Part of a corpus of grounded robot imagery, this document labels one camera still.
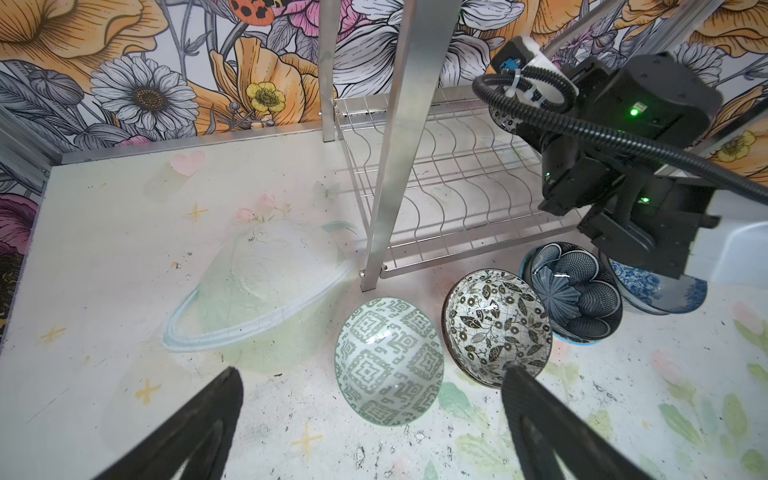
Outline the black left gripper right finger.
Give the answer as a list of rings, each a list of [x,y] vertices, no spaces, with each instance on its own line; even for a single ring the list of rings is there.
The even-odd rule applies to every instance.
[[[501,399],[526,479],[647,479],[524,368],[505,372]]]

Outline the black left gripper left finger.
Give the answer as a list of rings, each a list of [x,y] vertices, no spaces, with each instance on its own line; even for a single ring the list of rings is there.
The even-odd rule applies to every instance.
[[[240,372],[229,367],[100,479],[222,479],[243,405]]]

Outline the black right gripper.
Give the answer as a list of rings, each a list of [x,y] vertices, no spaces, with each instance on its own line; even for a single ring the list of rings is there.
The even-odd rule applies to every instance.
[[[644,160],[545,134],[539,208],[557,216],[586,207],[578,230],[609,258],[670,278],[683,275],[696,235],[720,224],[703,180],[657,176]]]

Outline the black floral pattern bowl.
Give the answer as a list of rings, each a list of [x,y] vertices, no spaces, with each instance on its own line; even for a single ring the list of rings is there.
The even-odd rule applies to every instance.
[[[519,276],[501,269],[461,278],[444,301],[441,329],[458,368],[495,389],[512,367],[538,376],[552,351],[553,331],[539,297]]]

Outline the green geometric pattern bowl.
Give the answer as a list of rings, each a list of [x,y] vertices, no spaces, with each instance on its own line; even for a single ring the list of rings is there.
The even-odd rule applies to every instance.
[[[412,303],[393,297],[354,310],[334,349],[343,398],[364,420],[385,427],[408,424],[431,407],[444,364],[433,322]]]

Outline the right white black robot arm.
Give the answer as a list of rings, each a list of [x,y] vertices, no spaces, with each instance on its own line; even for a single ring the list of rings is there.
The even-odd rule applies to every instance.
[[[766,286],[766,205],[572,137],[545,134],[537,147],[540,209],[585,208],[578,229],[609,259],[673,279]]]

